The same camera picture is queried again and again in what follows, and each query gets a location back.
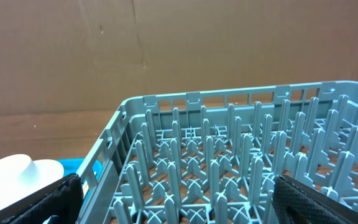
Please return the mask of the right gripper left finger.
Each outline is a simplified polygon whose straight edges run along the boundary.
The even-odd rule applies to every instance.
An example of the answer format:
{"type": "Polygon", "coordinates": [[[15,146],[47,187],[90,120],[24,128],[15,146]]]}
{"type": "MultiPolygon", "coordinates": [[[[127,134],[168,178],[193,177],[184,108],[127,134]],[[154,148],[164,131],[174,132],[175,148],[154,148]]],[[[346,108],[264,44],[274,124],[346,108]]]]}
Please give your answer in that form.
{"type": "Polygon", "coordinates": [[[83,201],[81,177],[71,173],[0,210],[0,223],[75,224],[83,201]]]}

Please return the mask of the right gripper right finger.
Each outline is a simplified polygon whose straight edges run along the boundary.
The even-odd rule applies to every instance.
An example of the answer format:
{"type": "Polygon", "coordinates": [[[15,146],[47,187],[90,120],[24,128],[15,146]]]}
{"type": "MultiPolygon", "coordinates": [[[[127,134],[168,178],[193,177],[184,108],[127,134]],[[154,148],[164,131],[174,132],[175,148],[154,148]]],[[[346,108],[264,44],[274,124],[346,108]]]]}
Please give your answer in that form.
{"type": "Polygon", "coordinates": [[[279,224],[358,223],[358,212],[287,175],[275,178],[272,205],[279,224]]]}

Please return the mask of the small white cup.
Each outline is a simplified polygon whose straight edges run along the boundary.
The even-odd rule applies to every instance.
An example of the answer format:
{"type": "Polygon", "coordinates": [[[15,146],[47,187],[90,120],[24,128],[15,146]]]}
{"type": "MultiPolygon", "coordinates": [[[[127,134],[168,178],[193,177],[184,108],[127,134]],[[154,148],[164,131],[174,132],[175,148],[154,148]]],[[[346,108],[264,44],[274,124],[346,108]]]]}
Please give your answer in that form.
{"type": "Polygon", "coordinates": [[[31,185],[39,177],[40,171],[28,155],[14,154],[0,159],[0,184],[31,185]]]}

